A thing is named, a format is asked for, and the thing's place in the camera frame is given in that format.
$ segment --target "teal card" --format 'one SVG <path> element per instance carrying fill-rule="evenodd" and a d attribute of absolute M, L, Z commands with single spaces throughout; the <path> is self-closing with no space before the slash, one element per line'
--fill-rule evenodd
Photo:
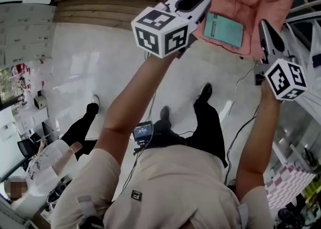
<path fill-rule="evenodd" d="M 204 36 L 235 47 L 241 47 L 243 25 L 228 18 L 208 13 Z"/>

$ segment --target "person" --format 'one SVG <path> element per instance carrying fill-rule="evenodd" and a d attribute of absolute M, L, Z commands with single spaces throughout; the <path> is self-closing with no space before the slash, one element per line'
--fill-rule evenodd
<path fill-rule="evenodd" d="M 155 132 L 152 137 L 154 148 L 147 146 L 138 154 L 133 178 L 111 202 L 129 137 L 175 57 L 151 55 L 110 105 L 82 174 L 57 202 L 53 229 L 84 223 L 86 214 L 77 202 L 82 196 L 91 200 L 105 228 L 273 227 L 263 173 L 271 156 L 279 102 L 266 82 L 262 83 L 256 119 L 238 165 L 236 194 L 222 183 L 222 131 L 216 111 L 207 103 L 210 91 L 202 91 L 194 104 L 198 126 L 193 136 L 183 140 L 173 135 L 167 112 L 163 112 L 160 121 L 167 126 L 161 126 L 161 135 Z"/>
<path fill-rule="evenodd" d="M 5 191 L 11 200 L 21 198 L 27 191 L 33 196 L 48 195 L 77 164 L 79 157 L 90 153 L 96 141 L 87 141 L 85 137 L 99 111 L 99 98 L 94 95 L 91 102 L 86 114 L 61 139 L 47 147 L 46 141 L 41 141 L 37 157 L 30 161 L 23 177 L 13 176 L 5 182 Z"/>

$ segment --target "white sneaker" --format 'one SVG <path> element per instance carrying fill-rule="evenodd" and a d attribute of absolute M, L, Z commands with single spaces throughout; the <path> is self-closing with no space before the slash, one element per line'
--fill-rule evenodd
<path fill-rule="evenodd" d="M 98 98 L 97 95 L 93 95 L 93 96 L 91 97 L 91 103 L 96 103 L 96 104 L 98 104 L 99 110 L 100 110 L 100 101 L 99 101 L 99 98 Z"/>

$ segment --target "black pants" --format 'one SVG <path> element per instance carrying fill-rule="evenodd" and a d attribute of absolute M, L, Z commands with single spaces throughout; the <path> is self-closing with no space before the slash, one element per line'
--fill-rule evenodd
<path fill-rule="evenodd" d="M 86 114 L 72 124 L 72 126 L 61 138 L 61 140 L 65 141 L 69 146 L 71 146 L 74 142 L 80 142 L 82 144 L 82 148 L 75 153 L 77 160 L 82 154 L 88 155 L 97 142 L 97 140 L 85 140 L 85 138 L 91 123 L 94 121 L 94 118 L 98 113 L 98 110 L 98 104 L 88 104 Z"/>
<path fill-rule="evenodd" d="M 216 109 L 199 98 L 194 103 L 194 111 L 198 125 L 191 137 L 185 139 L 179 136 L 171 130 L 172 125 L 168 120 L 159 120 L 154 124 L 154 134 L 146 149 L 182 144 L 219 157 L 224 167 L 227 167 L 224 139 Z"/>

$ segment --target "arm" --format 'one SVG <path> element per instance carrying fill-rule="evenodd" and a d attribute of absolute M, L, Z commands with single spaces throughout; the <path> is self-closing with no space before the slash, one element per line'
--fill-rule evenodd
<path fill-rule="evenodd" d="M 151 55 L 107 110 L 95 148 L 110 153 L 121 165 L 129 136 L 140 122 L 176 53 L 166 58 Z"/>
<path fill-rule="evenodd" d="M 64 167 L 67 165 L 68 161 L 76 153 L 82 148 L 81 143 L 75 142 L 70 146 L 70 149 L 68 149 L 60 159 L 57 160 L 57 162 L 52 166 L 52 169 L 55 171 L 57 175 L 60 175 Z"/>
<path fill-rule="evenodd" d="M 263 173 L 270 161 L 280 102 L 266 81 L 261 86 L 257 116 L 242 151 L 236 174 L 236 196 L 241 199 L 252 189 L 264 186 Z"/>
<path fill-rule="evenodd" d="M 41 139 L 37 156 L 39 156 L 42 153 L 42 151 L 45 149 L 46 143 L 47 143 L 46 139 Z"/>

